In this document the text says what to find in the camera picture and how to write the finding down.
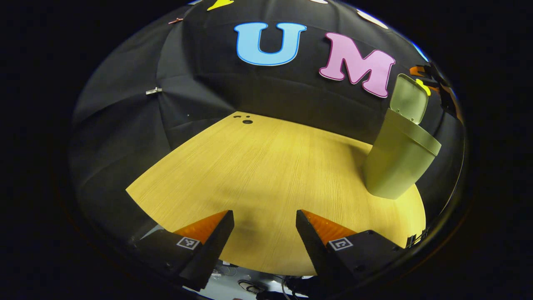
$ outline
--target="trash can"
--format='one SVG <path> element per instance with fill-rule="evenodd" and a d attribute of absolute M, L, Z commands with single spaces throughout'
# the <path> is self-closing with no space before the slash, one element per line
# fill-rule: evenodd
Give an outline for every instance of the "trash can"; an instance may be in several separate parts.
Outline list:
<path fill-rule="evenodd" d="M 385 121 L 362 167 L 370 194 L 397 199 L 439 154 L 440 143 L 418 126 L 427 100 L 418 83 L 405 74 L 398 75 Z"/>

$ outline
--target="table surface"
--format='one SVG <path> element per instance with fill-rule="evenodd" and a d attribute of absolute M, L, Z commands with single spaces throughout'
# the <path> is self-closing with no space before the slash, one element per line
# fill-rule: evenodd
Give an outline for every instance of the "table surface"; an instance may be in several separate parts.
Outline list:
<path fill-rule="evenodd" d="M 315 275 L 296 230 L 298 209 L 356 232 L 372 229 L 401 247 L 425 227 L 415 185 L 396 200 L 367 192 L 361 165 L 371 148 L 317 128 L 235 112 L 126 190 L 171 232 L 231 209 L 235 227 L 220 259 L 262 272 Z"/>

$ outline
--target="metal clip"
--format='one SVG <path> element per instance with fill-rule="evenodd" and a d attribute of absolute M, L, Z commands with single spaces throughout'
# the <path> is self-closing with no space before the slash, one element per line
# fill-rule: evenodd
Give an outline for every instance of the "metal clip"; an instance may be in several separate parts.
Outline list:
<path fill-rule="evenodd" d="M 162 90 L 161 88 L 158 88 L 158 87 L 156 86 L 155 89 L 153 89 L 153 90 L 149 90 L 149 91 L 146 91 L 146 94 L 149 95 L 149 94 L 153 94 L 153 93 L 159 93 L 159 92 L 161 92 L 161 91 L 163 91 L 163 90 Z"/>

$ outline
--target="pink letter m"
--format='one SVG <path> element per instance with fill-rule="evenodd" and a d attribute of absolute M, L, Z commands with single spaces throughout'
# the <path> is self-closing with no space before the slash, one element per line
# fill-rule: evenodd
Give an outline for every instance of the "pink letter m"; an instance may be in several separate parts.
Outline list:
<path fill-rule="evenodd" d="M 344 74 L 341 68 L 344 62 L 352 84 L 358 83 L 370 72 L 368 80 L 362 84 L 363 89 L 378 97 L 386 98 L 389 94 L 387 83 L 390 71 L 392 65 L 396 63 L 394 58 L 380 50 L 374 50 L 363 58 L 351 38 L 338 33 L 326 33 L 326 37 L 332 42 L 329 60 L 327 66 L 321 68 L 318 73 L 325 78 L 343 80 Z"/>

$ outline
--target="blue letter u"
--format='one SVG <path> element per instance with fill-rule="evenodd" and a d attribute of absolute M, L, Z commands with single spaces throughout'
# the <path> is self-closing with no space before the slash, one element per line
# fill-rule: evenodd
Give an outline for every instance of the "blue letter u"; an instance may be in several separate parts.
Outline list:
<path fill-rule="evenodd" d="M 235 26 L 237 35 L 237 55 L 243 61 L 259 66 L 278 66 L 293 60 L 298 53 L 300 32 L 307 27 L 297 23 L 278 23 L 276 27 L 283 30 L 281 49 L 276 53 L 266 53 L 259 48 L 261 31 L 268 27 L 263 22 L 245 23 Z"/>

